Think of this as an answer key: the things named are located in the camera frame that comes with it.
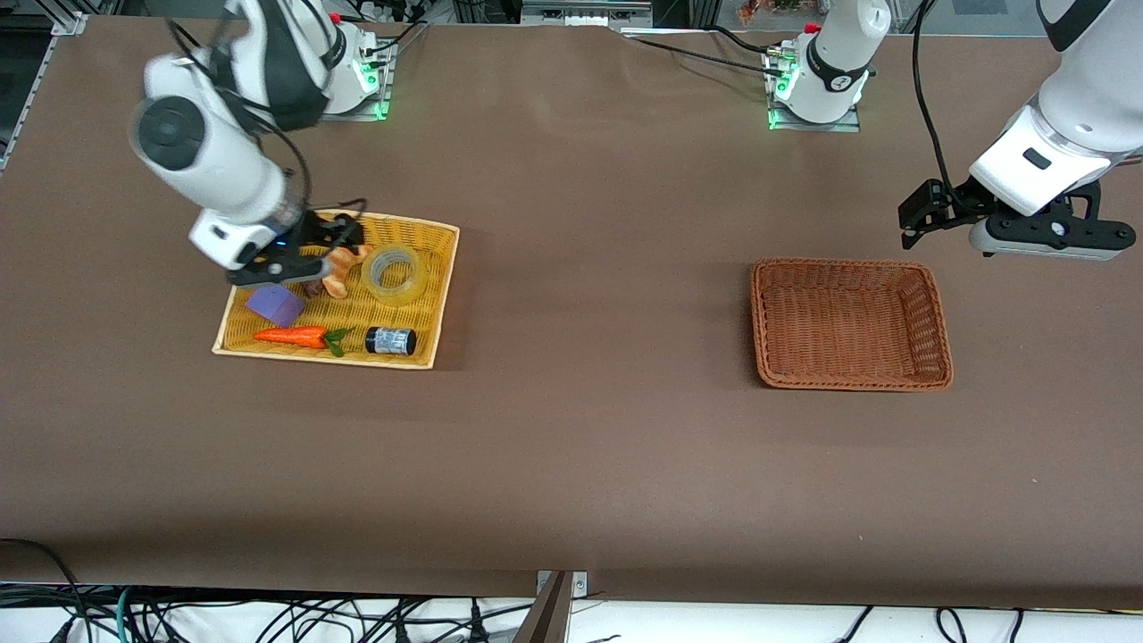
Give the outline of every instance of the brown basket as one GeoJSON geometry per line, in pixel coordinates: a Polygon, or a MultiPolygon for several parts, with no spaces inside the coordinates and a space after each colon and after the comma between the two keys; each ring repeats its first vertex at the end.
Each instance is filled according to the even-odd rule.
{"type": "Polygon", "coordinates": [[[941,297],[919,263],[764,258],[751,297],[758,375],[772,387],[922,392],[952,384],[941,297]]]}

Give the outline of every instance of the table surface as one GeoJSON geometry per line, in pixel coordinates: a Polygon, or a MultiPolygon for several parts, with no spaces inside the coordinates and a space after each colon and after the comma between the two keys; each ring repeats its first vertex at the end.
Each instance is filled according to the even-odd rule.
{"type": "MultiPolygon", "coordinates": [[[[903,251],[896,206],[935,171],[909,48],[829,135],[768,130],[749,72],[605,29],[433,26],[390,120],[295,136],[315,201],[463,228],[438,368],[407,373],[210,354],[222,271],[127,140],[171,43],[93,18],[0,180],[2,530],[101,582],[511,595],[586,569],[615,597],[1143,606],[1143,250],[903,251]],[[780,255],[932,266],[952,388],[765,388],[749,275],[780,255]]],[[[922,57],[956,176],[1057,59],[922,57]]],[[[1106,177],[1106,217],[1140,171],[1106,177]]]]}

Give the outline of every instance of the yellow basket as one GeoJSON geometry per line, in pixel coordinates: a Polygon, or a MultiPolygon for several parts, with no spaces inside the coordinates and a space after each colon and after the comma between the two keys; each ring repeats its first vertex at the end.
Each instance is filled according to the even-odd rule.
{"type": "MultiPolygon", "coordinates": [[[[357,214],[342,209],[321,210],[318,214],[333,218],[342,212],[357,214]]],[[[287,288],[306,300],[305,308],[294,323],[295,327],[326,327],[330,331],[350,329],[341,343],[345,356],[334,357],[325,349],[254,340],[254,333],[272,329],[273,324],[246,306],[247,299],[254,292],[253,289],[231,288],[213,353],[383,369],[432,369],[437,359],[437,346],[440,343],[440,324],[445,315],[445,299],[448,298],[448,283],[453,278],[453,263],[456,259],[456,242],[461,236],[461,228],[433,220],[374,212],[361,215],[361,227],[365,230],[365,242],[368,246],[376,248],[398,242],[416,250],[417,258],[429,274],[429,284],[423,295],[409,304],[390,307],[375,297],[362,282],[360,264],[350,268],[345,280],[349,296],[342,299],[329,296],[325,290],[315,297],[306,298],[301,283],[286,283],[287,288]],[[365,335],[370,327],[413,329],[417,332],[416,352],[413,355],[367,353],[365,335]]],[[[321,250],[307,248],[307,251],[321,250]]]]}

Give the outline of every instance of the purple block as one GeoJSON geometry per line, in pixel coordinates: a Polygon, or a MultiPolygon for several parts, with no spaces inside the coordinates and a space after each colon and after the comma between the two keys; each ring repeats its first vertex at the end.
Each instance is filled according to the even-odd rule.
{"type": "Polygon", "coordinates": [[[246,307],[273,321],[279,328],[286,329],[294,323],[298,314],[302,314],[305,300],[275,283],[254,290],[246,302],[246,307]]]}

